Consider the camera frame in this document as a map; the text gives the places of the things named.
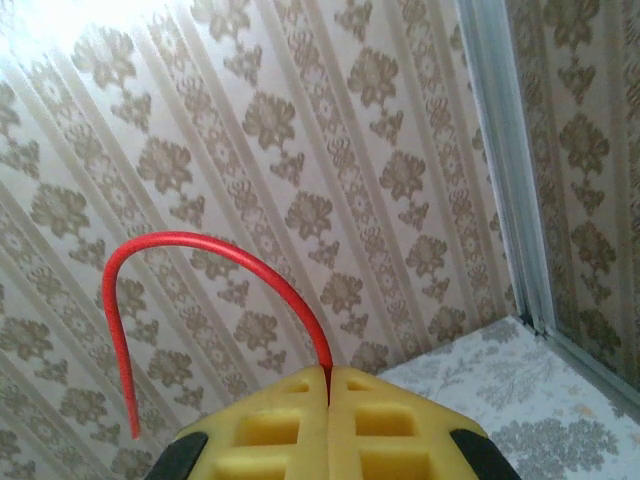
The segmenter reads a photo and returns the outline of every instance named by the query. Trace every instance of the floor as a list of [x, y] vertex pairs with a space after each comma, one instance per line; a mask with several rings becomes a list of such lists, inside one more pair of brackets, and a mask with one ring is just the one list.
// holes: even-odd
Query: floor
[[640, 425], [513, 318], [381, 377], [476, 420], [523, 480], [639, 478]]

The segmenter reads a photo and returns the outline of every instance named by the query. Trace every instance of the wallpaper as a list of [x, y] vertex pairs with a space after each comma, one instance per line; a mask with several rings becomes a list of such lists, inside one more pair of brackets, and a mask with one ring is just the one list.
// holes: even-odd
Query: wallpaper
[[558, 327], [640, 387], [640, 2], [509, 14]]
[[118, 280], [132, 441], [98, 289], [146, 232], [251, 251], [369, 372], [513, 311], [450, 2], [0, 6], [2, 475], [139, 478], [181, 426], [314, 362], [250, 273], [147, 250]]

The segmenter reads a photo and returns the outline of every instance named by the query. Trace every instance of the red wire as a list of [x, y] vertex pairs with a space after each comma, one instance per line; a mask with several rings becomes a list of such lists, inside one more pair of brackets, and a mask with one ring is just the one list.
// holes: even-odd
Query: red wire
[[111, 258], [109, 258], [102, 275], [102, 303], [107, 321], [109, 322], [109, 331], [111, 332], [113, 345], [116, 350], [116, 357], [120, 368], [120, 381], [122, 382], [124, 398], [129, 413], [129, 426], [131, 427], [131, 435], [133, 438], [138, 438], [140, 434], [140, 417], [138, 415], [138, 404], [136, 402], [133, 385], [133, 373], [131, 370], [131, 359], [129, 357], [127, 339], [124, 335], [120, 312], [118, 311], [116, 280], [120, 267], [125, 260], [134, 253], [147, 248], [168, 246], [200, 248], [221, 255], [252, 271], [278, 292], [298, 315], [307, 328], [309, 335], [311, 335], [311, 340], [313, 341], [318, 356], [318, 363], [325, 371], [328, 394], [331, 368], [333, 367], [329, 343], [318, 319], [302, 297], [298, 295], [298, 292], [296, 292], [284, 278], [250, 253], [245, 252], [235, 245], [218, 240], [217, 238], [189, 232], [149, 233], [131, 239], [118, 247], [118, 249], [113, 252], [113, 255], [111, 255]]

